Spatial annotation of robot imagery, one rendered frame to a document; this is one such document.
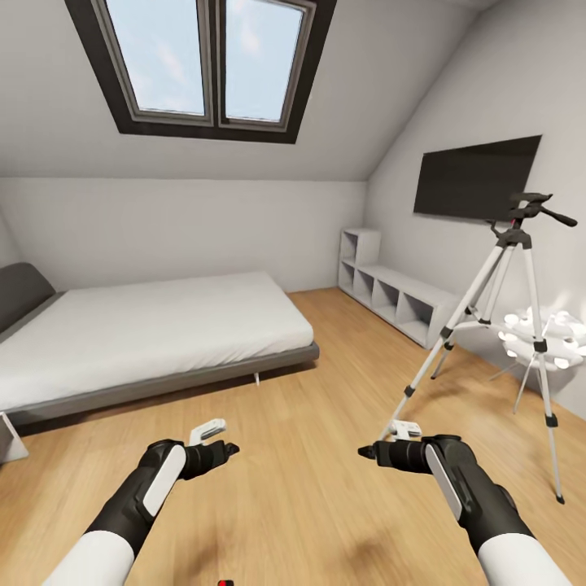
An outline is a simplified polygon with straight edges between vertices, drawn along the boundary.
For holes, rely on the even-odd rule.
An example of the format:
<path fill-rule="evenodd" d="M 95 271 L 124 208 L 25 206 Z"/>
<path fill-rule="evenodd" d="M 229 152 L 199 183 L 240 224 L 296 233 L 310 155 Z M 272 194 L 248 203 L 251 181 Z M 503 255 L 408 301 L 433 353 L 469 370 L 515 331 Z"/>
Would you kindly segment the camera tripod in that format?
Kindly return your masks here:
<path fill-rule="evenodd" d="M 525 208 L 518 208 L 518 209 L 510 209 L 507 212 L 507 217 L 513 217 L 515 219 L 514 225 L 512 229 L 508 229 L 504 233 L 499 233 L 495 230 L 495 224 L 497 219 L 486 219 L 487 223 L 490 223 L 492 226 L 490 230 L 496 235 L 498 241 L 488 257 L 487 261 L 485 262 L 484 266 L 479 271 L 477 277 L 473 281 L 469 291 L 467 291 L 465 298 L 462 299 L 461 303 L 457 307 L 455 313 L 451 316 L 448 324 L 444 326 L 441 330 L 439 335 L 441 336 L 438 343 L 432 348 L 432 352 L 426 360 L 426 363 L 420 369 L 418 376 L 414 379 L 413 383 L 405 388 L 405 397 L 401 401 L 398 409 L 395 411 L 393 416 L 391 417 L 390 422 L 384 428 L 382 434 L 379 436 L 378 440 L 383 440 L 383 437 L 389 430 L 389 426 L 396 420 L 396 417 L 403 409 L 403 406 L 406 404 L 406 401 L 413 393 L 416 391 L 416 386 L 421 381 L 422 376 L 426 373 L 429 365 L 437 355 L 437 352 L 440 350 L 442 346 L 446 347 L 446 352 L 440 361 L 437 370 L 431 376 L 431 379 L 435 379 L 438 371 L 440 370 L 441 365 L 444 363 L 445 357 L 448 353 L 453 349 L 453 345 L 456 342 L 457 336 L 459 335 L 461 329 L 473 329 L 479 328 L 482 330 L 486 329 L 494 329 L 499 330 L 503 333 L 509 333 L 509 335 L 514 335 L 516 337 L 529 339 L 534 343 L 535 351 L 538 352 L 540 358 L 540 378 L 541 383 L 543 386 L 543 397 L 544 397 L 544 404 L 545 404 L 545 420 L 546 426 L 549 428 L 549 440 L 552 452 L 552 459 L 553 459 L 553 470 L 554 476 L 556 481 L 556 488 L 557 488 L 557 500 L 561 504 L 565 504 L 565 499 L 562 497 L 561 494 L 561 485 L 559 482 L 559 472 L 558 472 L 558 461 L 556 457 L 555 451 L 555 444 L 554 444 L 554 436 L 553 436 L 553 428 L 558 426 L 558 419 L 557 416 L 551 412 L 551 400 L 549 399 L 549 387 L 547 381 L 547 372 L 546 372 L 546 364 L 544 361 L 544 353 L 548 351 L 546 339 L 543 338 L 543 332 L 541 328 L 541 319 L 540 319 L 540 305 L 538 303 L 537 297 L 537 290 L 536 290 L 536 278 L 534 273 L 534 264 L 532 259 L 532 245 L 531 245 L 531 236 L 529 234 L 524 233 L 524 230 L 521 230 L 520 226 L 523 222 L 523 218 L 534 218 L 540 212 L 553 217 L 555 220 L 560 221 L 564 225 L 568 225 L 570 227 L 575 227 L 578 224 L 578 221 L 569 218 L 567 216 L 563 216 L 561 214 L 557 214 L 555 212 L 551 212 L 550 210 L 544 208 L 542 203 L 550 200 L 553 197 L 553 194 L 549 195 L 542 195 L 541 193 L 512 193 L 510 199 L 516 199 L 517 201 L 526 201 L 528 202 Z M 500 293 L 501 285 L 504 281 L 506 271 L 509 267 L 509 262 L 511 261 L 512 254 L 514 249 L 517 247 L 518 243 L 523 245 L 524 250 L 524 257 L 526 262 L 526 269 L 527 269 L 527 280 L 530 292 L 530 300 L 531 300 L 531 311 L 533 316 L 533 324 L 535 328 L 535 336 L 527 335 L 526 333 L 522 333 L 522 331 L 512 330 L 512 328 L 505 328 L 504 326 L 493 324 L 490 322 L 490 317 L 492 315 L 492 311 L 494 309 L 496 299 Z M 485 305 L 485 309 L 483 314 L 475 307 L 476 303 L 479 301 L 480 295 L 485 290 L 487 286 L 488 280 L 492 276 L 494 269 L 498 266 L 498 270 L 496 271 L 496 276 L 493 280 L 492 288 L 490 290 L 490 294 L 488 296 L 487 303 Z M 473 314 L 477 321 L 469 321 L 466 322 L 466 319 L 470 314 Z"/>

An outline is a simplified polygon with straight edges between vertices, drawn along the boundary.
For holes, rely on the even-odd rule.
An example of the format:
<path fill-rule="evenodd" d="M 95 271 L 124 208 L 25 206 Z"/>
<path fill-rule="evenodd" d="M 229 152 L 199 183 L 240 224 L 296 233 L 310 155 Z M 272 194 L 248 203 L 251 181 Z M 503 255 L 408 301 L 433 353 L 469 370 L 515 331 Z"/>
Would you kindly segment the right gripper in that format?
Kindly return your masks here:
<path fill-rule="evenodd" d="M 365 458 L 377 460 L 378 466 L 390 466 L 401 471 L 412 471 L 419 473 L 410 464 L 409 446 L 413 442 L 410 440 L 390 441 L 377 440 L 373 445 L 367 445 L 357 449 L 357 453 Z"/>

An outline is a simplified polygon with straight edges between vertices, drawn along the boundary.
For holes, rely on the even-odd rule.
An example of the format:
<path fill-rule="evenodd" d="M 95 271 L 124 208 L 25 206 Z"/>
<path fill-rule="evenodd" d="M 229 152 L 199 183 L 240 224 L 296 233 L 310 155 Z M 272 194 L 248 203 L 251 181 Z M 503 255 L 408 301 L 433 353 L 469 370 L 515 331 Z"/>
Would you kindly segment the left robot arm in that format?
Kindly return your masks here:
<path fill-rule="evenodd" d="M 239 446 L 208 438 L 225 431 L 223 418 L 197 426 L 190 447 L 162 439 L 148 446 L 139 466 L 42 586 L 124 586 L 156 518 L 179 479 L 190 480 L 222 466 Z"/>

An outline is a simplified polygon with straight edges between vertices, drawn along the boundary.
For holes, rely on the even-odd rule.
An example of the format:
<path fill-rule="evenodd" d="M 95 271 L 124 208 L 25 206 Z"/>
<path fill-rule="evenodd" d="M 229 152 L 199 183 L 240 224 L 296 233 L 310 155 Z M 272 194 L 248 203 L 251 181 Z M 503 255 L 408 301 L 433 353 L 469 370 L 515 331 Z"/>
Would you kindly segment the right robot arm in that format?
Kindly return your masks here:
<path fill-rule="evenodd" d="M 389 426 L 391 441 L 357 449 L 378 466 L 432 474 L 459 526 L 469 532 L 489 586 L 572 586 L 519 516 L 503 485 L 476 464 L 459 435 L 421 435 L 416 422 Z M 419 438 L 419 439 L 418 439 Z"/>

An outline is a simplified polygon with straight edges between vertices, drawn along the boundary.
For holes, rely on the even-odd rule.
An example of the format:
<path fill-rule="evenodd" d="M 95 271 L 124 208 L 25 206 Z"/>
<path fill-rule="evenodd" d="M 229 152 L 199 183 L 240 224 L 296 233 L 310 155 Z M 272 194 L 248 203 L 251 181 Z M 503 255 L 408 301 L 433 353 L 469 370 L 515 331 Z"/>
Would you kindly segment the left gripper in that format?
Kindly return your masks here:
<path fill-rule="evenodd" d="M 239 446 L 234 443 L 228 443 L 225 450 L 225 442 L 220 439 L 209 445 L 200 445 L 194 447 L 199 454 L 199 465 L 196 471 L 185 480 L 190 480 L 199 475 L 205 475 L 211 469 L 222 466 L 230 459 L 230 456 L 240 451 Z"/>

